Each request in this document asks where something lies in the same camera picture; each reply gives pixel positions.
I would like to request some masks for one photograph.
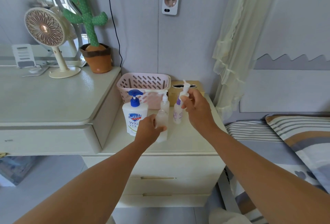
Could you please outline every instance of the white tabletop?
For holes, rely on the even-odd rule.
[[[22,77],[26,69],[0,67],[0,127],[84,125],[95,116],[120,67],[94,74],[83,67],[78,75]]]
[[[212,115],[216,124],[225,132],[216,109],[208,95],[205,95],[211,105]],[[156,114],[157,110],[149,110],[148,114]],[[188,113],[184,111],[182,122],[177,125],[173,122],[173,107],[170,107],[170,119],[167,141],[152,144],[143,155],[217,155],[214,148],[193,128],[188,119]],[[119,108],[108,139],[101,153],[98,155],[113,155],[134,141],[134,137],[127,133],[126,123],[122,107]]]

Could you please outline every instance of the black cable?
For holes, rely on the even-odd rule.
[[[118,39],[118,35],[117,35],[116,25],[114,24],[114,20],[113,20],[112,9],[111,9],[111,1],[110,0],[109,0],[109,6],[110,6],[111,18],[112,18],[112,22],[113,22],[113,26],[114,26],[114,31],[116,32],[116,37],[117,37],[118,46],[119,46],[118,52],[119,52],[119,55],[120,55],[120,57],[122,59],[122,61],[120,62],[120,67],[121,67],[122,66],[122,62],[123,62],[123,57],[122,57],[122,55],[120,53],[120,43],[119,43],[119,39]]]

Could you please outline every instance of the safeguard logo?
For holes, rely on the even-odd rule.
[[[130,119],[132,119],[132,121],[138,121],[138,120],[140,120],[142,118],[142,115],[131,113],[131,114],[128,115],[128,117]]]

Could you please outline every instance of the hand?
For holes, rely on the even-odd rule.
[[[218,128],[213,120],[210,104],[197,89],[189,89],[189,98],[181,96],[183,105],[189,114],[189,121],[192,126],[203,136],[212,131],[213,128]]]
[[[157,140],[161,132],[167,130],[166,126],[155,128],[155,118],[156,115],[152,114],[139,122],[134,141],[141,142],[149,147]]]

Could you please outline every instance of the wooden tissue box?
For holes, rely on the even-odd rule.
[[[204,89],[200,81],[187,81],[190,84],[191,89],[198,89],[204,96]],[[180,92],[183,90],[184,81],[171,81],[171,87],[168,90],[168,101],[170,106],[174,106],[177,102]]]

